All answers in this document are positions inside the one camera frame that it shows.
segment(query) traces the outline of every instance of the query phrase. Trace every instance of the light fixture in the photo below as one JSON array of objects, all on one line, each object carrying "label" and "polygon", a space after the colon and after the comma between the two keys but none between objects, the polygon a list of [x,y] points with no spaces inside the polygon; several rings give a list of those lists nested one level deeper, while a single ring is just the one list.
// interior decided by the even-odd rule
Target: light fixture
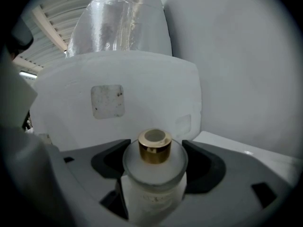
[{"label": "light fixture", "polygon": [[21,71],[19,73],[19,75],[23,76],[23,77],[28,77],[28,78],[37,78],[37,75],[35,74],[32,74],[32,73],[28,73],[28,72],[25,72],[25,71]]}]

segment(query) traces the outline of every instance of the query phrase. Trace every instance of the clear plastic sheet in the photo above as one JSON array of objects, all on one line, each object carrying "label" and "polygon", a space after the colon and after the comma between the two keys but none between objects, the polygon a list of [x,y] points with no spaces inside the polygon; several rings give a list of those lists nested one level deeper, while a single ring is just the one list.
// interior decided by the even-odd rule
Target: clear plastic sheet
[{"label": "clear plastic sheet", "polygon": [[130,50],[172,55],[161,0],[92,0],[71,35],[66,57]]}]

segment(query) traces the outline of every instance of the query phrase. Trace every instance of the white curved surface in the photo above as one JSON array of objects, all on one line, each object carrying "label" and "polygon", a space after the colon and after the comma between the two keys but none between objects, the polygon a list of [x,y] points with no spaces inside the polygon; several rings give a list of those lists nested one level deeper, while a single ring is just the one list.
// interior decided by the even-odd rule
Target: white curved surface
[{"label": "white curved surface", "polygon": [[193,141],[250,155],[265,164],[293,187],[297,184],[302,172],[303,160],[242,144],[206,131],[202,131]]},{"label": "white curved surface", "polygon": [[148,128],[170,132],[179,142],[200,133],[196,66],[171,56],[139,51],[77,55],[43,70],[34,89],[35,133],[48,134],[61,151],[133,141]]},{"label": "white curved surface", "polygon": [[301,35],[278,0],[162,0],[173,55],[197,65],[201,128],[303,158]]}]

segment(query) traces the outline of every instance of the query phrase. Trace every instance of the ceiling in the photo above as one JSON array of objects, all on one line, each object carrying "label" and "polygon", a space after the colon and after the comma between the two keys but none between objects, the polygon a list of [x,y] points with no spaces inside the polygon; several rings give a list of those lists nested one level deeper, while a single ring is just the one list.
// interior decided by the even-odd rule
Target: ceiling
[{"label": "ceiling", "polygon": [[18,70],[38,74],[65,58],[71,34],[91,0],[31,0],[21,15],[34,42],[14,60]]}]

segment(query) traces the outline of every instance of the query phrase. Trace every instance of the dirty square patch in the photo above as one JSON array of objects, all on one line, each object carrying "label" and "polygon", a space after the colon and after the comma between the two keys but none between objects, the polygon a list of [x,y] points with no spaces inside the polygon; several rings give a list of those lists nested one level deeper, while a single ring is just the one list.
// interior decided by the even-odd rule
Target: dirty square patch
[{"label": "dirty square patch", "polygon": [[94,86],[90,90],[93,115],[96,119],[121,117],[125,113],[121,85]]}]

